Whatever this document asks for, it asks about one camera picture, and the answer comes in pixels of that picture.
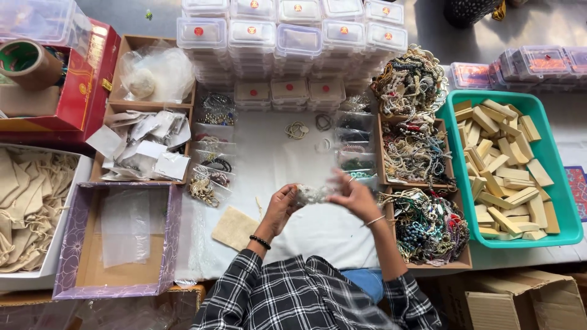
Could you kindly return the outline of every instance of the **blue jeans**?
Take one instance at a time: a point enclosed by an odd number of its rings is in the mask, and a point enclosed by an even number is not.
[[[361,268],[341,271],[340,273],[367,293],[375,304],[383,299],[383,276],[381,275],[381,270]]]

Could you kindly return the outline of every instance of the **hand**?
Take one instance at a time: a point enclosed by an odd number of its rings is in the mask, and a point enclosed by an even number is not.
[[[339,184],[342,195],[330,195],[326,200],[348,208],[364,223],[369,223],[382,216],[369,188],[339,169],[334,169],[333,172],[336,177],[331,181]]]
[[[255,232],[255,236],[270,243],[284,229],[289,217],[301,207],[295,205],[298,188],[288,184],[271,196],[265,217]]]

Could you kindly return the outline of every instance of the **person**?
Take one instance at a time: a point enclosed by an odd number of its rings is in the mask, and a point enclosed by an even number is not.
[[[371,191],[336,171],[341,195],[327,201],[346,207],[371,229],[391,315],[326,260],[301,256],[261,266],[273,238],[295,206],[296,185],[276,192],[247,248],[216,281],[191,330],[196,329],[439,329],[438,314],[400,255]]]

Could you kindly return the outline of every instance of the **purple box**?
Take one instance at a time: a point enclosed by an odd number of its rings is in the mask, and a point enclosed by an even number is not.
[[[95,233],[110,188],[167,192],[164,234],[151,234],[144,264],[104,268],[102,235]],[[122,298],[159,295],[173,285],[181,215],[181,187],[172,183],[101,182],[75,187],[63,237],[53,299]]]

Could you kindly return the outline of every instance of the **packing tape roll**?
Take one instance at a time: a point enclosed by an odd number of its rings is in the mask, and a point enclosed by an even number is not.
[[[49,88],[61,78],[60,60],[30,39],[15,39],[0,45],[0,73],[23,89]]]

